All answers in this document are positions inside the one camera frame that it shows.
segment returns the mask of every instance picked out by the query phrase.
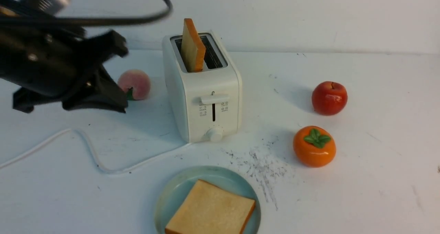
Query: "toast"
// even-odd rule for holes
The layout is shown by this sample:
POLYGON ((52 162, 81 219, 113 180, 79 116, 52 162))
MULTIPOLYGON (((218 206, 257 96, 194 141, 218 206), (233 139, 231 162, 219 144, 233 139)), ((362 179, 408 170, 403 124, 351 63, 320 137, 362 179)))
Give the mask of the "toast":
POLYGON ((248 199, 198 180, 165 227, 166 234, 242 234, 255 209, 248 199))
POLYGON ((189 73, 202 71, 206 47, 195 29, 192 19, 184 19, 181 56, 189 73))

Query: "green leaf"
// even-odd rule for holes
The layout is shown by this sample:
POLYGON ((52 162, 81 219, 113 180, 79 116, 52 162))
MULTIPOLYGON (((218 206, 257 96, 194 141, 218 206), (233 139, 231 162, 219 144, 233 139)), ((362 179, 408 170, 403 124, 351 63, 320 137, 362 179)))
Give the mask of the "green leaf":
POLYGON ((325 143, 328 143, 328 142, 331 140, 331 137, 328 136, 328 135, 321 135, 321 136, 318 138, 318 140, 319 140, 319 142, 325 144, 325 143))
POLYGON ((127 91, 127 100, 134 101, 134 98, 133 98, 133 88, 130 88, 129 91, 127 91))
POLYGON ((319 141, 315 141, 314 143, 313 143, 313 145, 314 146, 316 146, 317 148, 324 148, 324 143, 321 143, 321 142, 319 142, 319 141))
POLYGON ((318 129, 312 129, 310 130, 310 136, 317 140, 321 134, 319 133, 318 129))
POLYGON ((305 136, 304 141, 313 144, 316 140, 310 136, 305 136))

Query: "toaster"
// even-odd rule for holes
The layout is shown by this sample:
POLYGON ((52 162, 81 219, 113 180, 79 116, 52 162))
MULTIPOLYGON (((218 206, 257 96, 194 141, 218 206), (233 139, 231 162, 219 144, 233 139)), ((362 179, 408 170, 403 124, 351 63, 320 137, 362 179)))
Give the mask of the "toaster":
POLYGON ((182 35, 162 40, 165 84, 177 128, 187 143, 218 142, 242 122, 242 78, 212 31, 198 32, 206 47, 203 69, 189 73, 182 35))

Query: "apple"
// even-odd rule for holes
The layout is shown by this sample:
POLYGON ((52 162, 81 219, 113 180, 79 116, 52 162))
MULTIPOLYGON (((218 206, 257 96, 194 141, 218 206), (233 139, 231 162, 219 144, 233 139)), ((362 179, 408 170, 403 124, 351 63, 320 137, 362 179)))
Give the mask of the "apple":
POLYGON ((345 87, 331 81, 320 83, 311 95, 313 108, 320 115, 336 115, 346 106, 347 100, 345 87))
POLYGON ((151 81, 144 71, 131 69, 119 77, 118 86, 127 94, 128 100, 143 100, 151 90, 151 81))

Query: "toaster slot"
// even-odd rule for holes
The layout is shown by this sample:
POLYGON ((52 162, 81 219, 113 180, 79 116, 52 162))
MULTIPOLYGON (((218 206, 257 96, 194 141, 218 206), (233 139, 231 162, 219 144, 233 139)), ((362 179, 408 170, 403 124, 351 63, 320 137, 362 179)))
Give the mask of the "toaster slot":
POLYGON ((212 104, 212 121, 216 121, 216 104, 212 104))
MULTIPOLYGON (((199 36, 203 45, 205 45, 206 48, 205 57, 203 58, 203 71, 227 67, 228 63, 220 52, 220 48, 217 46, 212 35, 210 35, 209 33, 199 33, 199 36)), ((174 51, 179 52, 179 55, 181 56, 182 36, 171 38, 171 42, 173 44, 174 51)))

